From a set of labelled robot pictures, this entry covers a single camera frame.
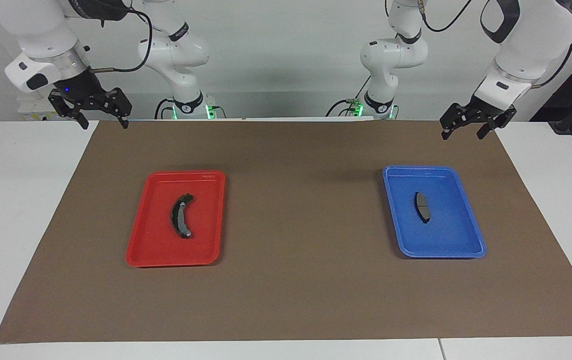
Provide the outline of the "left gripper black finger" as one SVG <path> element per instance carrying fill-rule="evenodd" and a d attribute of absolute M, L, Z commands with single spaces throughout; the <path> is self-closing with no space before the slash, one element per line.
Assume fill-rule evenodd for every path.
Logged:
<path fill-rule="evenodd" d="M 512 117 L 516 113 L 517 110 L 515 107 L 509 107 L 506 111 L 497 115 L 481 112 L 480 119 L 483 120 L 483 125 L 478 130 L 478 132 L 476 132 L 476 136 L 478 139 L 482 140 L 490 132 L 493 132 L 496 129 L 503 129 L 506 125 L 508 125 L 508 123 L 510 123 Z"/>
<path fill-rule="evenodd" d="M 443 129 L 441 132 L 442 139 L 447 141 L 456 129 L 469 125 L 474 118 L 475 109 L 468 105 L 451 104 L 439 119 Z"/>

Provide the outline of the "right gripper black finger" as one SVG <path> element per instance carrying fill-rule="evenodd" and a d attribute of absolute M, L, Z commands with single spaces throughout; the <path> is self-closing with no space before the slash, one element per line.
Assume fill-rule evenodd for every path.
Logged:
<path fill-rule="evenodd" d="M 48 100 L 55 112 L 57 112 L 60 117 L 72 119 L 76 121 L 83 130 L 88 129 L 89 121 L 86 119 L 84 114 L 82 114 L 80 104 L 76 104 L 73 107 L 70 107 L 68 103 L 66 103 L 63 95 L 57 89 L 51 90 L 50 94 L 48 95 Z"/>
<path fill-rule="evenodd" d="M 103 112 L 116 117 L 121 127 L 128 129 L 128 116 L 132 113 L 133 106 L 126 94 L 120 88 L 114 88 L 103 93 L 103 98 Z"/>

